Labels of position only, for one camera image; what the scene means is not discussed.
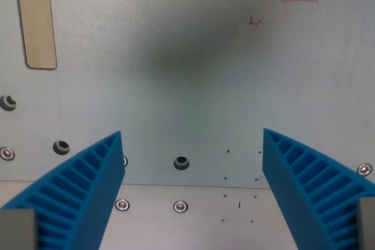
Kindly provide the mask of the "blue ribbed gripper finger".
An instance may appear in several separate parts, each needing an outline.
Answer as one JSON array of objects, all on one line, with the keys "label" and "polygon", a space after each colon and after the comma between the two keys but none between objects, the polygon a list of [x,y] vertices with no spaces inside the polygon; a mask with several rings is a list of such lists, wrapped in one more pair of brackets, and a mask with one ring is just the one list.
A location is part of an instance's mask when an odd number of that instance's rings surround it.
[{"label": "blue ribbed gripper finger", "polygon": [[298,249],[358,249],[357,205],[374,183],[270,129],[262,170]]},{"label": "blue ribbed gripper finger", "polygon": [[117,131],[53,168],[2,210],[36,213],[38,249],[98,249],[124,176]]}]

